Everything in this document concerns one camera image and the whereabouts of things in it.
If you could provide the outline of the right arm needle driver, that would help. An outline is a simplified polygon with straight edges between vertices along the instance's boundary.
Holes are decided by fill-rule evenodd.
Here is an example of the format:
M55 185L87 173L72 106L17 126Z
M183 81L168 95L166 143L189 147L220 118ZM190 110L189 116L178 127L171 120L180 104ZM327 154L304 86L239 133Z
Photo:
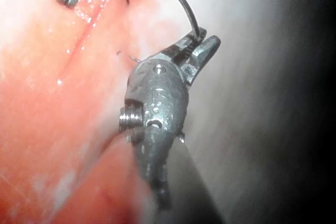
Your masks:
M128 77L119 131L143 127L172 144L181 133L188 106L188 89L180 68L168 56L150 56Z

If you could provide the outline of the right arm needle driver jaw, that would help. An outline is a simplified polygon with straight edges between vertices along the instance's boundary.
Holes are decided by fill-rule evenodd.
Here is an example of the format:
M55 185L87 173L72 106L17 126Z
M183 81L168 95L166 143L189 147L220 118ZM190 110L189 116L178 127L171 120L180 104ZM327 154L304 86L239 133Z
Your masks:
M185 62L181 65L181 71L184 75L185 84L191 87L198 74L210 61L212 56L217 52L221 40L219 37L212 35L197 46Z
M202 27L199 30L200 39L195 39L194 33L191 31L174 44L161 50L160 53L168 56L173 63L181 64L191 56L193 50L204 40L207 30Z

